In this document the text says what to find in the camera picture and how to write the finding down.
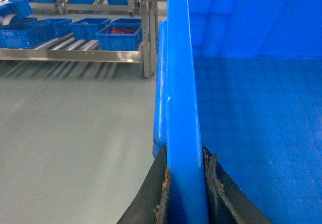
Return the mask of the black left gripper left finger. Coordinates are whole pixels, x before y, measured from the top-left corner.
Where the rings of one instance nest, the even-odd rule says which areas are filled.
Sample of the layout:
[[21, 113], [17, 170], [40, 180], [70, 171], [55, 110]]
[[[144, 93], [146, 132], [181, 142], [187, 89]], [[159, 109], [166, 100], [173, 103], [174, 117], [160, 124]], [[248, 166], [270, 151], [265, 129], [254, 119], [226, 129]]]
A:
[[168, 223], [171, 174], [167, 146], [154, 159], [138, 193], [118, 223]]

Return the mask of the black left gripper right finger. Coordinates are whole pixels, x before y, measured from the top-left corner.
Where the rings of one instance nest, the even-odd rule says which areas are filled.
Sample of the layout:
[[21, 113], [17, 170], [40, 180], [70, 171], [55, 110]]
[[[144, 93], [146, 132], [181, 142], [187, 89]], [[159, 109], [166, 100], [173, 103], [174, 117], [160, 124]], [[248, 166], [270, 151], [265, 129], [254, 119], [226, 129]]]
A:
[[222, 167], [217, 154], [203, 147], [203, 161], [210, 223], [272, 223]]

